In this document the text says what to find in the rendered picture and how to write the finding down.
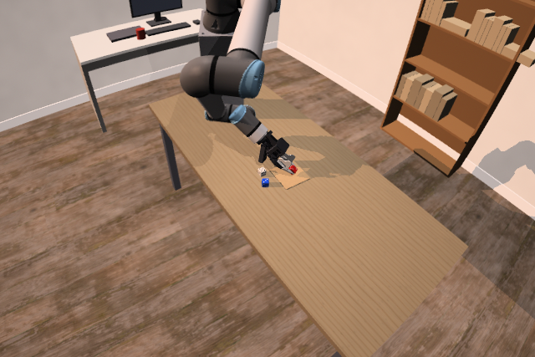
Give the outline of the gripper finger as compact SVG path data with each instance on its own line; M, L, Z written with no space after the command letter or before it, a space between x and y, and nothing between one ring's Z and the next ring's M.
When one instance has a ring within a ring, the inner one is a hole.
M293 160L295 159L294 155L288 155L287 153L285 153L283 156L281 156L281 158L283 158L285 161L291 161L292 162L291 166L295 166L293 164Z
M273 159L272 157L269 160L279 169L294 175L294 173L288 169L292 165L291 161L285 161L283 158Z

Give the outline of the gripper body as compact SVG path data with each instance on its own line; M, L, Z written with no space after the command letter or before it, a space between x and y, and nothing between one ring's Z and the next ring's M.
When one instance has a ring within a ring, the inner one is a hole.
M267 136L265 135L259 142L257 142L257 144L264 144L267 147L266 154L269 159L271 157L273 159L278 159L278 157L281 157L286 153L290 144L282 137L279 139L279 141L277 141L272 133L273 132L271 130L267 132Z

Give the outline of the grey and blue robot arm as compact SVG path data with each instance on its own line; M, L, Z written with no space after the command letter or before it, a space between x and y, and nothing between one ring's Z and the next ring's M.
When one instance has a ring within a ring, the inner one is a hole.
M217 34L234 32L227 58L216 55L195 58L183 67L180 75L181 87L197 98L207 120L232 122L254 144L267 134L268 128L256 118L255 110L249 105L224 104L227 112L223 113L220 95L257 97L265 70L261 58L268 14L279 12L280 5L281 0L206 0L204 28ZM230 116L233 111L236 113Z

